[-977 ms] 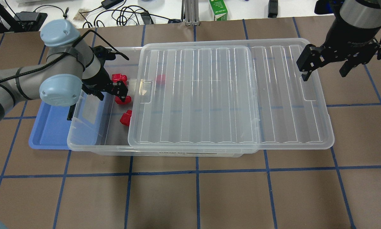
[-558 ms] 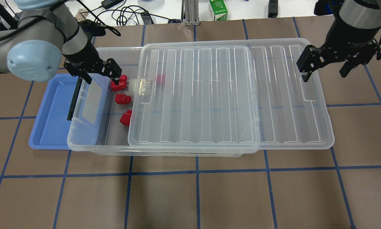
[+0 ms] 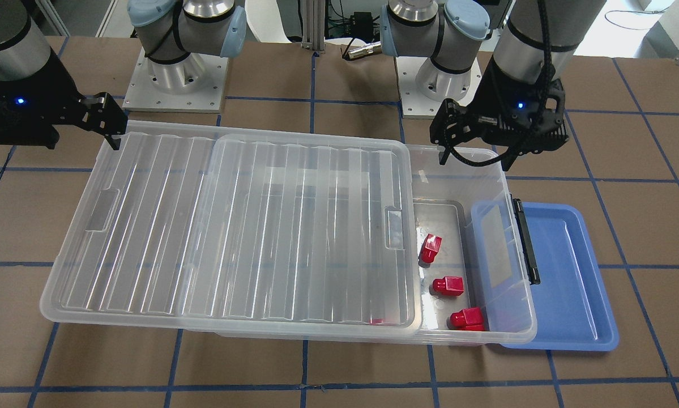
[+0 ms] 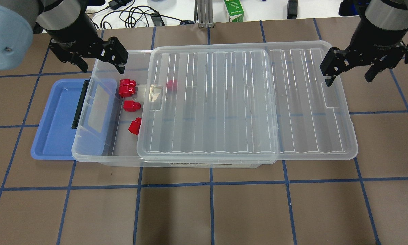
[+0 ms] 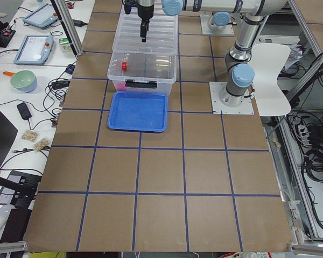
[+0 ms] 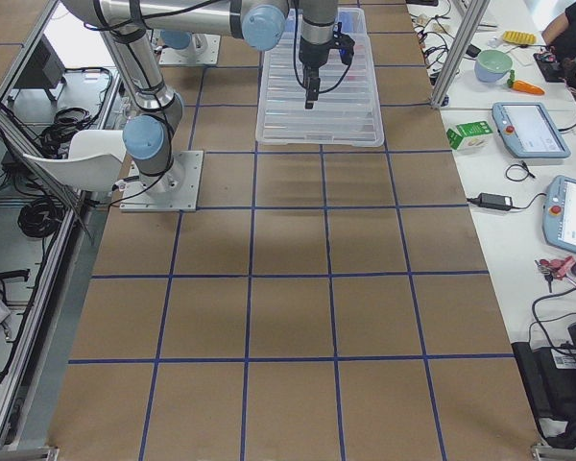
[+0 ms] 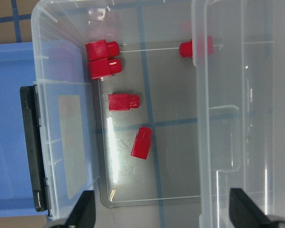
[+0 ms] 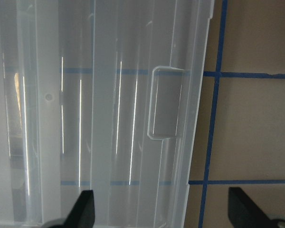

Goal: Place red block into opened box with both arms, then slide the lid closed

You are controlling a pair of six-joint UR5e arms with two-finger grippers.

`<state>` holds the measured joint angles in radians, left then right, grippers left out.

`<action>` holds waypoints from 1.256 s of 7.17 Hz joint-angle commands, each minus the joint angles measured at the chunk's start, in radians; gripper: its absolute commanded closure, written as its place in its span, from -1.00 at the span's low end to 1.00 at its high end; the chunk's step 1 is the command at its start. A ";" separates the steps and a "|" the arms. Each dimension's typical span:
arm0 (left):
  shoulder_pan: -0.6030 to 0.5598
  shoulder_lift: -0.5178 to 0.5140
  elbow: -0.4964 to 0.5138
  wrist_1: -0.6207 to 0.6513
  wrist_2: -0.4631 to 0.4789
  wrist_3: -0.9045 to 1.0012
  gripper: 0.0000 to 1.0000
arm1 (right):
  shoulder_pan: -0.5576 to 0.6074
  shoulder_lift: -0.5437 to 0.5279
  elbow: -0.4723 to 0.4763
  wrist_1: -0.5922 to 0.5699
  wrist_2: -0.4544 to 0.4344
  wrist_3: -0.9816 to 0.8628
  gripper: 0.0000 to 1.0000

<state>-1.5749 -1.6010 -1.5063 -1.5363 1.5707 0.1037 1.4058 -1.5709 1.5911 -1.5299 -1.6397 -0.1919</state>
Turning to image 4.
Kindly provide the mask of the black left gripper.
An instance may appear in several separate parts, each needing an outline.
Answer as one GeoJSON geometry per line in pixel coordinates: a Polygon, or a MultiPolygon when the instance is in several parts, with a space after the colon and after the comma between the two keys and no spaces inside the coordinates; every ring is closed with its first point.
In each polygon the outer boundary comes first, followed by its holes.
{"type": "Polygon", "coordinates": [[[86,57],[110,63],[120,74],[124,74],[128,51],[117,37],[110,37],[106,41],[101,39],[89,17],[78,17],[68,27],[48,30],[48,34],[63,51],[76,55],[73,56],[73,65],[83,73],[88,71],[88,64],[82,58],[86,57]]]}

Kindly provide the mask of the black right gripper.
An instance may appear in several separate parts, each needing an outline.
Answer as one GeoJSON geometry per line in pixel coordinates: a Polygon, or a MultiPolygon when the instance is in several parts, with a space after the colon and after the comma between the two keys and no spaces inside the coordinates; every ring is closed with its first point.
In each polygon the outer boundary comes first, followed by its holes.
{"type": "Polygon", "coordinates": [[[407,32],[408,28],[386,30],[361,19],[350,45],[345,50],[332,47],[323,58],[320,70],[327,87],[332,86],[338,75],[354,67],[373,64],[365,74],[367,82],[386,68],[395,68],[406,52],[402,39],[407,32]]]}

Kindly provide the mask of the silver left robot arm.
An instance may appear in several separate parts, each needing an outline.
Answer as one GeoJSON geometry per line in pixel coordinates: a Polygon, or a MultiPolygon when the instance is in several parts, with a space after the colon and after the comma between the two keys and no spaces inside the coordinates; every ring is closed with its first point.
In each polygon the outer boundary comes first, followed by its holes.
{"type": "Polygon", "coordinates": [[[86,14],[104,0],[0,0],[0,71],[18,67],[38,24],[51,37],[49,48],[61,62],[87,72],[84,58],[112,64],[120,74],[129,57],[116,37],[104,41],[86,14]]]}

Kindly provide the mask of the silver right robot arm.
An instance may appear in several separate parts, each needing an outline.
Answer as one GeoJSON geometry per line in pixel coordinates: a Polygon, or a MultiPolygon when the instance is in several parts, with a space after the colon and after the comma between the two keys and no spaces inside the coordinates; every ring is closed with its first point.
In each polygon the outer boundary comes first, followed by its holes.
{"type": "Polygon", "coordinates": [[[355,67],[369,66],[367,82],[401,60],[408,63],[408,0],[344,0],[339,14],[356,13],[360,22],[350,44],[329,49],[320,70],[330,87],[337,76],[355,67]]]}

